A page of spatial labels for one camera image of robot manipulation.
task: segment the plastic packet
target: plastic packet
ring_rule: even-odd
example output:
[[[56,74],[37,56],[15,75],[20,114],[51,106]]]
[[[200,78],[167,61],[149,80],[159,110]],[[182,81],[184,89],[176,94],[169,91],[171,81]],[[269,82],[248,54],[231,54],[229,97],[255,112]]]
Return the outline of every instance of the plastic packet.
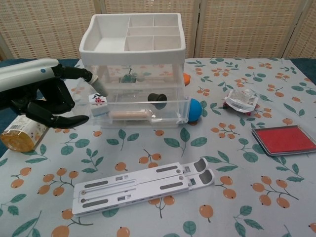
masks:
[[[225,97],[225,103],[234,110],[242,113],[253,111],[258,102],[258,97],[251,93],[250,90],[231,90]]]

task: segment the storage box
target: storage box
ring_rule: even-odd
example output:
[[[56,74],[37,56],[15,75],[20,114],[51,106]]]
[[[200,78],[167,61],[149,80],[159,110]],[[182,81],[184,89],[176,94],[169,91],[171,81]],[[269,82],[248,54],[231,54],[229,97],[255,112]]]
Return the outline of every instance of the storage box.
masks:
[[[188,121],[184,94],[185,39],[179,13],[97,14],[82,37],[86,69],[109,91],[103,115],[93,116],[84,82],[75,91],[76,114],[108,126],[175,126]],[[167,101],[148,101],[151,93]]]

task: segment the red ink pad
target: red ink pad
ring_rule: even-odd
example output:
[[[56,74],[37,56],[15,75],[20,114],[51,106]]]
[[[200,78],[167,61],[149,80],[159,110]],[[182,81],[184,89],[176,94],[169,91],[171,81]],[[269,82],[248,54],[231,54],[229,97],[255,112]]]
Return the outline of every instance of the red ink pad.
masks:
[[[316,151],[315,141],[299,126],[258,128],[252,134],[270,156]]]

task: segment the plastic container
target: plastic container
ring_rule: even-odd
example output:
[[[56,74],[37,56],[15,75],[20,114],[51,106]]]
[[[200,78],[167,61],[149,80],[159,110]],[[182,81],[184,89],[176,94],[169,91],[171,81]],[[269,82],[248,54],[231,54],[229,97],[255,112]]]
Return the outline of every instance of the plastic container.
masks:
[[[35,149],[46,130],[45,125],[21,115],[3,131],[0,139],[10,150],[29,152]]]
[[[84,67],[109,92],[107,112],[91,113],[88,97],[96,92],[82,81],[75,90],[75,114],[103,126],[186,123],[190,98],[184,94],[185,49],[179,13],[94,15],[79,51]],[[151,93],[164,94],[167,101],[149,102]],[[163,109],[157,109],[158,103],[165,103]]]

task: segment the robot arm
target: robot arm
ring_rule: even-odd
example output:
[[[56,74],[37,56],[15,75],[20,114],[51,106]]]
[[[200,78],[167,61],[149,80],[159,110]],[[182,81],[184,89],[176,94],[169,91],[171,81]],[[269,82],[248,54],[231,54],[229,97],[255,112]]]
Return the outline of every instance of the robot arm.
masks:
[[[39,59],[0,68],[0,110],[10,107],[19,115],[48,127],[71,128],[88,121],[87,116],[54,116],[70,111],[75,103],[61,79],[83,78],[102,96],[103,84],[86,69],[63,67],[56,59]],[[37,90],[46,100],[37,100]]]

